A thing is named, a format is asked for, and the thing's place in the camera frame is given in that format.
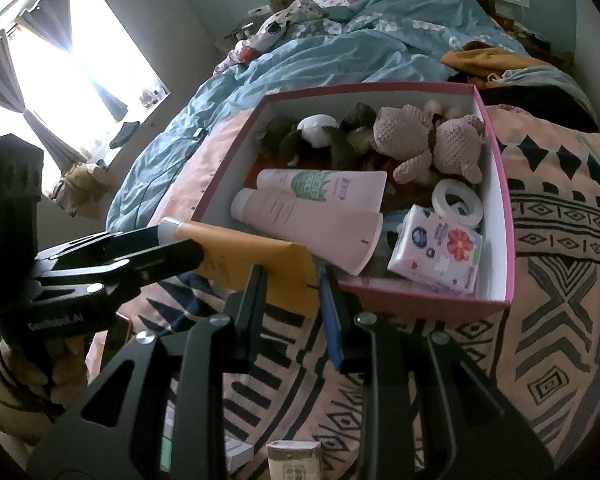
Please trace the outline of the mustard garment on bed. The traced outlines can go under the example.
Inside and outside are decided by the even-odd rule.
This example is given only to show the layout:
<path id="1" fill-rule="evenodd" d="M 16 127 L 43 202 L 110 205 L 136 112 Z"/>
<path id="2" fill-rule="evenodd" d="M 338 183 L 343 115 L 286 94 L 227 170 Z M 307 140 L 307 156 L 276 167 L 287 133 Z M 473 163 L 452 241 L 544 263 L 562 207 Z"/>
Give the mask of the mustard garment on bed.
<path id="1" fill-rule="evenodd" d="M 547 62 L 529 55 L 517 54 L 500 47 L 490 47 L 479 41 L 471 41 L 460 50 L 449 50 L 440 63 L 482 79 L 500 78 L 508 70 L 524 70 L 535 66 L 548 66 Z"/>

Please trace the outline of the white tape roll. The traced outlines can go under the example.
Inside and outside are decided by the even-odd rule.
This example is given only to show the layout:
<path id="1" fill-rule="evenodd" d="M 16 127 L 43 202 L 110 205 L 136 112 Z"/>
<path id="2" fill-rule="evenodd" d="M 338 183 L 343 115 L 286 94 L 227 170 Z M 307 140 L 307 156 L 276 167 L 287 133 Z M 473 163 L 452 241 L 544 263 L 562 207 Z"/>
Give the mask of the white tape roll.
<path id="1" fill-rule="evenodd" d="M 469 229 L 478 228 L 483 219 L 482 200 L 472 188 L 457 180 L 439 181 L 432 192 L 431 203 L 440 217 Z"/>

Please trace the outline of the orange lotion tube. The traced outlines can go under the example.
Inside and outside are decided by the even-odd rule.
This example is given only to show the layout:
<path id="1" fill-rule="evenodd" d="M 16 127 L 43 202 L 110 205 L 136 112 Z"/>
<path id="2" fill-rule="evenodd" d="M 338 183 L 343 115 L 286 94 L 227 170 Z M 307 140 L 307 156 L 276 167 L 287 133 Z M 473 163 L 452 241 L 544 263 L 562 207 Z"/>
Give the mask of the orange lotion tube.
<path id="1" fill-rule="evenodd" d="M 194 240 L 204 256 L 194 271 L 235 292 L 247 284 L 251 269 L 263 266 L 268 277 L 266 301 L 274 307 L 314 316 L 320 307 L 317 270 L 311 253 L 302 245 L 193 221 L 164 218 L 158 239 Z"/>

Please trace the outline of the floral cloth near pillows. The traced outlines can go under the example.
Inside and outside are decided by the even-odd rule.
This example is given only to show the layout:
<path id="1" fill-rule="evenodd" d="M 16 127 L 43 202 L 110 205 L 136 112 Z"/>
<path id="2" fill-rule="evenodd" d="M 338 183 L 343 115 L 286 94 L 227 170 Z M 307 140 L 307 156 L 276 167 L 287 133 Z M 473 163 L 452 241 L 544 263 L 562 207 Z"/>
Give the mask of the floral cloth near pillows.
<path id="1" fill-rule="evenodd" d="M 215 66 L 213 75 L 226 72 L 235 65 L 249 65 L 274 47 L 291 25 L 324 18 L 326 12 L 313 0 L 294 0 L 286 9 L 267 18 L 255 34 L 238 40 L 224 60 Z"/>

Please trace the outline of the grey curtain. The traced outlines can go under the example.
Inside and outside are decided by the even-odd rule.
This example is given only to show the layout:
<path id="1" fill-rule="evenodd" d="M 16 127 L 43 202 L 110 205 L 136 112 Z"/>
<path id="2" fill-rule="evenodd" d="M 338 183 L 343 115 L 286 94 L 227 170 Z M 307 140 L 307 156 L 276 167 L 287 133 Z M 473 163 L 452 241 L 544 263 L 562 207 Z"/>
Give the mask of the grey curtain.
<path id="1" fill-rule="evenodd" d="M 129 111 L 73 49 L 70 0 L 38 0 L 0 31 L 0 107 L 21 116 L 60 169 L 102 158 Z"/>

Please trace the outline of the small beige product box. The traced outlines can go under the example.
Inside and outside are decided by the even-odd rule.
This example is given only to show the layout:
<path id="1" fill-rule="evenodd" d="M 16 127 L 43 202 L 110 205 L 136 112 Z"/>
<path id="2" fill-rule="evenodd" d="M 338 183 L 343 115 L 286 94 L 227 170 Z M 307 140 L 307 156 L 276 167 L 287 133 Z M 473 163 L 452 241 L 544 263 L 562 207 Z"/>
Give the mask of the small beige product box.
<path id="1" fill-rule="evenodd" d="M 322 445 L 318 441 L 275 440 L 266 446 L 271 480 L 321 480 Z"/>

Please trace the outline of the pink knitted teddy bear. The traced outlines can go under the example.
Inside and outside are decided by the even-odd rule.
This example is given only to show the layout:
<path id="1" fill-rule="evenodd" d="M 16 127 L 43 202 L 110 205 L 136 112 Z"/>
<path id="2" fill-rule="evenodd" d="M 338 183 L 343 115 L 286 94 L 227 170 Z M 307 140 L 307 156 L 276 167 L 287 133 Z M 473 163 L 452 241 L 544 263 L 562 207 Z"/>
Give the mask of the pink knitted teddy bear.
<path id="1" fill-rule="evenodd" d="M 434 120 L 438 103 L 426 110 L 411 104 L 383 107 L 374 122 L 374 148 L 396 162 L 392 170 L 398 185 L 429 184 L 438 174 L 459 177 L 477 185 L 486 127 L 474 114 Z"/>

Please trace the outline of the blue floral duvet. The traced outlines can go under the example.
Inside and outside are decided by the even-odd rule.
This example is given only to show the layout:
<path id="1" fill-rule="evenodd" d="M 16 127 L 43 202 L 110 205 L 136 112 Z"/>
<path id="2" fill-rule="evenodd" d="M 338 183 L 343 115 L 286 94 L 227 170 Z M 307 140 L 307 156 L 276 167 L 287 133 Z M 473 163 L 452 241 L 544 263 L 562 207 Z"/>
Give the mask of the blue floral duvet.
<path id="1" fill-rule="evenodd" d="M 290 25 L 268 52 L 205 81 L 138 155 L 109 207 L 107 230 L 147 226 L 199 148 L 197 131 L 212 131 L 265 94 L 352 82 L 445 81 L 454 72 L 441 64 L 442 56 L 472 40 L 524 53 L 476 0 L 360 0 Z"/>

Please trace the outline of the green paper sheet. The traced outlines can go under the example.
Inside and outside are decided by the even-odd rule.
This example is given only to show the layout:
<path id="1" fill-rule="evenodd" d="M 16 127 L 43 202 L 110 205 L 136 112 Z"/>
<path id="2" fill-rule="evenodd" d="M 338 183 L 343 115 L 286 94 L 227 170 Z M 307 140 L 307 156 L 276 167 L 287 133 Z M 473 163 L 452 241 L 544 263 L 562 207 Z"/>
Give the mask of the green paper sheet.
<path id="1" fill-rule="evenodd" d="M 171 470 L 174 415 L 174 404 L 171 401 L 169 401 L 166 404 L 166 414 L 164 415 L 164 425 L 160 451 L 160 470 L 163 472 L 169 472 Z"/>

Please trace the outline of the long white product box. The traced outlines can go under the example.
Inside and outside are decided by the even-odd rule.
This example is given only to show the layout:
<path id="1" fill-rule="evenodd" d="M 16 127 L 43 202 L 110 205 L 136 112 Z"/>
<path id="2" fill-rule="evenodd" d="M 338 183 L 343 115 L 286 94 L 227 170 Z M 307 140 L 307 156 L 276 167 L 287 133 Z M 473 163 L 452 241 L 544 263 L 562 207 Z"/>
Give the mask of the long white product box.
<path id="1" fill-rule="evenodd" d="M 235 438 L 225 437 L 225 460 L 226 470 L 229 474 L 234 474 L 238 469 L 247 465 L 253 460 L 253 446 Z"/>

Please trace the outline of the tissue pack with flower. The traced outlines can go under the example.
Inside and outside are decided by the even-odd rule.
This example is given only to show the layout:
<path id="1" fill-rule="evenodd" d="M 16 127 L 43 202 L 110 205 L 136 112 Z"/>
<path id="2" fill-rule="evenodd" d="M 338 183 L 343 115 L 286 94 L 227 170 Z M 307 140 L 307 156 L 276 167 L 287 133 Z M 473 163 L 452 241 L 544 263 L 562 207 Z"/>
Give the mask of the tissue pack with flower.
<path id="1" fill-rule="evenodd" d="M 387 270 L 416 283 L 471 295 L 482 236 L 432 209 L 413 206 L 400 224 Z"/>

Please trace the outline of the white green-print lotion tube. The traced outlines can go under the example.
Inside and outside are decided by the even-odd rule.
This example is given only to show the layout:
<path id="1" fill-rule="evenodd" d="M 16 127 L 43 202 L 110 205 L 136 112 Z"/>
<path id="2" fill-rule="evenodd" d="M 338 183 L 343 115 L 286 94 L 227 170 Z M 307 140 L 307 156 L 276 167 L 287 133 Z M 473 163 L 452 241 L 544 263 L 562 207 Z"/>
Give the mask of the white green-print lotion tube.
<path id="1" fill-rule="evenodd" d="M 265 169 L 257 176 L 258 190 L 370 212 L 380 211 L 386 184 L 385 171 Z"/>

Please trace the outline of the brown knitted plush toy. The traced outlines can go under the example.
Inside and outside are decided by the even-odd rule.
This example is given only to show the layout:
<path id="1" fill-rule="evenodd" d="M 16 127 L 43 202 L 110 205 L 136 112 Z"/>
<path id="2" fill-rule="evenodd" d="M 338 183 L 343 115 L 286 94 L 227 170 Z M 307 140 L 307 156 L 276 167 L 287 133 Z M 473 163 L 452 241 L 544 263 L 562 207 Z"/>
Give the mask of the brown knitted plush toy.
<path id="1" fill-rule="evenodd" d="M 256 135 L 267 162 L 280 168 L 363 171 L 379 169 L 385 159 L 375 148 L 377 113 L 358 102 L 337 119 L 326 114 L 300 119 L 280 116 Z"/>

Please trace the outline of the pink lotion tube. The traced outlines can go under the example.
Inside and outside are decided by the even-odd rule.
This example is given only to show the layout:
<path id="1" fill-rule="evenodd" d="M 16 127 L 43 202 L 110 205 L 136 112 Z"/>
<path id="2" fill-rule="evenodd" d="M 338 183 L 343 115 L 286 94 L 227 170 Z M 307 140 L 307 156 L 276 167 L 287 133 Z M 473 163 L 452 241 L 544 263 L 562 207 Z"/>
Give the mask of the pink lotion tube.
<path id="1" fill-rule="evenodd" d="M 236 194 L 230 214 L 253 229 L 306 246 L 314 256 L 352 275 L 360 274 L 372 258 L 384 221 L 379 212 L 253 188 Z"/>

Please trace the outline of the peach black patterned blanket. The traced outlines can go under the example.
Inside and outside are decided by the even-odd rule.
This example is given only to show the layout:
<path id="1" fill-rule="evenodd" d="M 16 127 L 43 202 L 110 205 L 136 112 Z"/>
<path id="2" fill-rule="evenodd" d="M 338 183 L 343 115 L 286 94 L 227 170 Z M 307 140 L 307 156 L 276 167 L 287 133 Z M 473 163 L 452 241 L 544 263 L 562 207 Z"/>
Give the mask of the peach black patterned blanket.
<path id="1" fill-rule="evenodd" d="M 516 292 L 506 310 L 466 323 L 401 321 L 451 335 L 546 446 L 563 479 L 600 479 L 600 129 L 488 110 L 507 177 Z M 224 380 L 226 432 L 253 448 L 242 479 L 268 476 L 268 442 L 315 440 L 329 479 L 352 479 L 362 384 L 329 363 L 323 323 L 282 309 L 264 319 L 248 375 Z"/>

